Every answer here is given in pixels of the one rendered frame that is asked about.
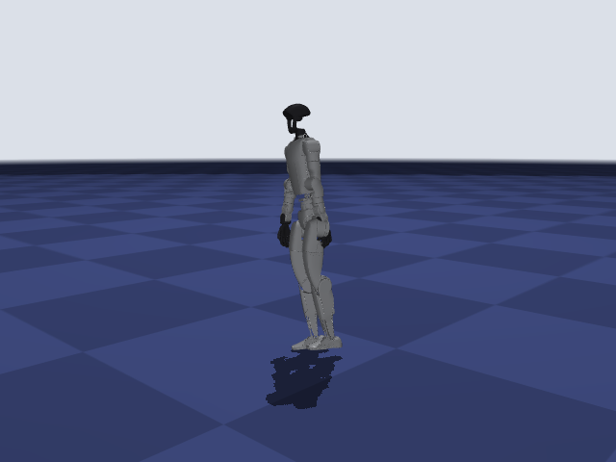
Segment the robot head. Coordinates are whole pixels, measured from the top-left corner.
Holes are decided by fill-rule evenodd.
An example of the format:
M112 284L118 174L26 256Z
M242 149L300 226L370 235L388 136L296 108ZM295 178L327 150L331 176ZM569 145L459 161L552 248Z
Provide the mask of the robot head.
M296 128L296 122L301 121L303 116L309 116L310 110L302 104L293 104L283 111L283 116L287 118L288 130L291 134L295 133L295 140L300 139L298 136L306 134L305 129ZM293 127L292 127L293 120ZM307 135L307 134L306 134ZM306 135L304 137L306 138ZM310 138L307 135L307 138Z

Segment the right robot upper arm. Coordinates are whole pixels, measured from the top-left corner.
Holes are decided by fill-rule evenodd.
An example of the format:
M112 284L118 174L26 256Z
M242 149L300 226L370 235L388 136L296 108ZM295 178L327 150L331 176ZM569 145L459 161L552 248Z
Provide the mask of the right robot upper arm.
M288 145L287 145L287 146L288 146ZM284 152L285 152L285 157L286 157L286 150L287 150L287 146L285 147L285 151L284 151ZM287 161L286 161L286 163L287 163ZM289 173L288 166L287 166L287 172ZM289 176L290 176L290 174L289 174ZM290 191L290 192L292 192L292 191L293 191L292 184L291 184L291 179L290 179L290 178L288 178L288 179L286 179L286 180L284 181L284 188L285 188L286 190Z

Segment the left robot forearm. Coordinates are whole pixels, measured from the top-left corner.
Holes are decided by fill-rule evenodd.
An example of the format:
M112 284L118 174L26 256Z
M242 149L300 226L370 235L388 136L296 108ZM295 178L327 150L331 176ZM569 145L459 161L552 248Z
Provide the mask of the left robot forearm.
M328 215L325 212L323 202L323 187L319 178L312 180L313 192L310 193L313 203L313 213L316 217L320 217L322 222L328 221Z

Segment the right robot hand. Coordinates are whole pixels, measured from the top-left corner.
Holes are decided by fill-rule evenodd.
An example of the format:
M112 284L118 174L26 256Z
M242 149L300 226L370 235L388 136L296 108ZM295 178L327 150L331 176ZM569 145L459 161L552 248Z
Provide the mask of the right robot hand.
M282 225L279 228L277 238L278 240L280 240L280 243L282 246L289 247L289 240L290 240L290 233L291 233L289 224L291 224L291 222L285 221L285 215L281 214L280 223Z

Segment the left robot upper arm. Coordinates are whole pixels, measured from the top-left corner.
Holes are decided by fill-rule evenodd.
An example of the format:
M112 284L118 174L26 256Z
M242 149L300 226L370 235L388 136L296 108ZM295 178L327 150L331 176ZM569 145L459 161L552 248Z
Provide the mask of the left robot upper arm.
M312 180L314 178L319 178L321 181L321 145L319 141L307 140L302 142L302 149L306 155L306 161L308 162L307 167L310 173L310 177L305 180L304 186L308 191L313 191L311 185Z

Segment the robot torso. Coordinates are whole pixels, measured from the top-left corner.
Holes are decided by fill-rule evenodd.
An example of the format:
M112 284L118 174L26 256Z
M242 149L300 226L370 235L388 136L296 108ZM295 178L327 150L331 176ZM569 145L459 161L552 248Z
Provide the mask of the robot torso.
M300 202L301 210L298 211L298 221L303 230L305 230L307 221L311 220L312 216L314 216L313 203L310 195L313 191L308 191L304 186L304 182L310 177L310 173L307 167L308 162L306 161L306 155L302 149L303 141L314 140L314 138L307 138L307 135L305 138L304 135L298 136L300 139L291 141L286 150L286 161L294 195L304 194L305 197L298 200L299 202L303 201Z

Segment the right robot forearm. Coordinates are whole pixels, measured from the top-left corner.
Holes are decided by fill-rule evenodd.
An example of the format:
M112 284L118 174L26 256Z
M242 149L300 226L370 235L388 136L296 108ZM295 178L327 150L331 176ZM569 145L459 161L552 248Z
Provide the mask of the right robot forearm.
M281 214L285 215L285 221L291 221L292 219L295 198L296 195L294 195L294 192L290 192L284 188L284 201Z

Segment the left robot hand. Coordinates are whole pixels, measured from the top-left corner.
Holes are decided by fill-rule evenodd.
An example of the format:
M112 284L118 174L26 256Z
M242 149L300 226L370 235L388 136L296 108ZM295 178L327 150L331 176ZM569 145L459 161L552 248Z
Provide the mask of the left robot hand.
M317 219L321 221L320 217L317 217ZM329 233L328 233L328 235L326 237L318 237L318 241L320 241L320 240L322 242L321 246L323 248L327 247L332 242L330 229L329 229Z

